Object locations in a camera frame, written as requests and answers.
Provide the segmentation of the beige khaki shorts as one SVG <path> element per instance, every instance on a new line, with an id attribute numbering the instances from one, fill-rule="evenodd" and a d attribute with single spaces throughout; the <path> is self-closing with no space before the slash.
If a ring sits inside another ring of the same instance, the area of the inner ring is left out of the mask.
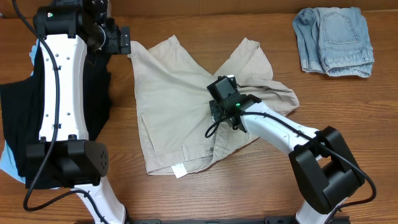
<path id="1" fill-rule="evenodd" d="M 273 79 L 272 67 L 259 42 L 244 39 L 229 59 L 208 73 L 176 37 L 151 49 L 131 42 L 137 123 L 141 149 L 150 175 L 184 175 L 207 169 L 256 137 L 221 123 L 212 125 L 208 85 L 234 75 L 241 93 L 259 97 L 287 115 L 299 106 L 293 90 Z"/>

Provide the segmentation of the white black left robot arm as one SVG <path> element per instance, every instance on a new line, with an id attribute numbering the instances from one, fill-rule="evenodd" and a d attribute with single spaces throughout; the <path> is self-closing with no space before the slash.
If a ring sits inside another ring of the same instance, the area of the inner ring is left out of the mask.
<path id="1" fill-rule="evenodd" d="M 108 1 L 55 1 L 40 7 L 31 31 L 44 61 L 44 114 L 39 140 L 26 149 L 28 193 L 43 175 L 52 187 L 77 194 L 95 223 L 131 223 L 107 178 L 104 144 L 89 139 L 83 109 L 83 69 L 88 52 L 129 54 L 129 28 L 119 27 Z"/>

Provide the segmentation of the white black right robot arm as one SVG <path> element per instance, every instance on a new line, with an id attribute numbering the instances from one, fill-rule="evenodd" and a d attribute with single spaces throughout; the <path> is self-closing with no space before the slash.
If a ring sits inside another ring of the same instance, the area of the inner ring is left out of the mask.
<path id="1" fill-rule="evenodd" d="M 254 95 L 214 93 L 210 110 L 215 123 L 259 136 L 287 154 L 305 202 L 291 223 L 334 223 L 335 214 L 349 206 L 352 196 L 369 177 L 359 168 L 340 132 L 328 126 L 319 131 L 273 111 Z"/>

